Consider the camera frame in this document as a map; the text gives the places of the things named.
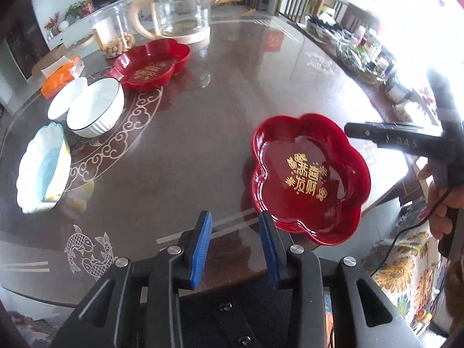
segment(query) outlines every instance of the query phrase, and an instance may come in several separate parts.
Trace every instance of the kettle handle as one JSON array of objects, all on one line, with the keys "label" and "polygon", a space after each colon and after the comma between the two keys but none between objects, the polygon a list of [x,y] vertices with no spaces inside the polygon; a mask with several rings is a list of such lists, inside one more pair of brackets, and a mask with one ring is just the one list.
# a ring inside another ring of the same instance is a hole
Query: kettle handle
[{"label": "kettle handle", "polygon": [[[145,29],[142,24],[140,23],[139,19],[139,12],[142,9],[145,9],[147,7],[151,6],[151,14],[152,14],[152,20],[153,24],[155,25],[155,33],[152,33]],[[141,1],[135,1],[129,5],[129,20],[132,23],[133,27],[140,33],[142,34],[145,38],[155,40],[158,39],[158,27],[157,27],[157,20],[155,17],[155,9],[153,8],[153,3],[152,0],[141,0]]]}]

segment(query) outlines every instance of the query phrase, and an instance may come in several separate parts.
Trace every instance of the orange plastic bag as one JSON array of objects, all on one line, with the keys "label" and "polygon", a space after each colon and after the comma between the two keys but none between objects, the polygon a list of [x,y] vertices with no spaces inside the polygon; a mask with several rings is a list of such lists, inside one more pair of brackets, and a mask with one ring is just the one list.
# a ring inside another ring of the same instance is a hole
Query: orange plastic bag
[{"label": "orange plastic bag", "polygon": [[47,99],[53,99],[64,86],[79,77],[82,73],[83,63],[79,56],[71,56],[70,62],[59,67],[50,77],[48,77],[42,88],[41,93]]}]

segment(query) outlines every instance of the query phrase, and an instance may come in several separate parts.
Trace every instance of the table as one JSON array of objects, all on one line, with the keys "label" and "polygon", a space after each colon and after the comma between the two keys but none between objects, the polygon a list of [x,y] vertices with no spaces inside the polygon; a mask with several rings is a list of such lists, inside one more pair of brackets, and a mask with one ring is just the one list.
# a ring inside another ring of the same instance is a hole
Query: table
[{"label": "table", "polygon": [[[213,16],[206,44],[194,48],[186,69],[164,89],[126,93],[122,116],[105,135],[84,140],[68,133],[70,181],[45,213],[22,214],[15,182],[28,141],[48,124],[50,102],[37,92],[17,113],[0,152],[2,286],[76,305],[98,278],[84,258],[105,262],[104,245],[111,260],[151,257],[193,228],[203,209],[214,223],[200,290],[262,273],[258,215],[250,197],[254,128],[272,115],[308,112],[340,126],[381,121],[356,83],[277,17]],[[107,64],[100,53],[84,63],[90,82],[104,76]],[[372,177],[365,212],[401,180],[407,165],[400,152],[351,143]],[[69,242],[73,234],[87,236],[93,251],[76,251]],[[303,236],[298,241],[315,247]]]}]

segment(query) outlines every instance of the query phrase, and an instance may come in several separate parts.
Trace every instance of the human hand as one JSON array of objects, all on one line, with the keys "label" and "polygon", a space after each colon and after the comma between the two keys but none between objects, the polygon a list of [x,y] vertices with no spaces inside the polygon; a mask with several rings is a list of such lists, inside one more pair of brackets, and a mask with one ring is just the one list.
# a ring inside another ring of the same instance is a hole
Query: human hand
[{"label": "human hand", "polygon": [[[432,169],[429,164],[419,171],[417,179],[424,180],[432,175]],[[430,211],[435,203],[444,195],[447,188],[435,187],[431,182],[427,198],[427,209]],[[433,215],[429,218],[430,232],[437,239],[442,239],[444,234],[450,234],[453,229],[451,220],[446,216],[448,207],[464,208],[464,185],[456,187],[451,191],[448,197],[437,207]]]}]

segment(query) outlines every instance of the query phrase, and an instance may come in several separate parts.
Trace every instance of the red tray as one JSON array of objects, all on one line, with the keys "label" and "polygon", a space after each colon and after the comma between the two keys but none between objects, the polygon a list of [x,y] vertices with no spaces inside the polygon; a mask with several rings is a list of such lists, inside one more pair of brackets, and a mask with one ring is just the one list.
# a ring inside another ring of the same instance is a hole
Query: red tray
[{"label": "red tray", "polygon": [[146,92],[166,85],[184,69],[190,47],[175,39],[158,39],[135,47],[118,57],[108,77],[123,86]]},{"label": "red tray", "polygon": [[274,116],[256,129],[251,146],[253,202],[271,213],[278,229],[323,245],[354,234],[371,178],[337,124],[316,113]]}]

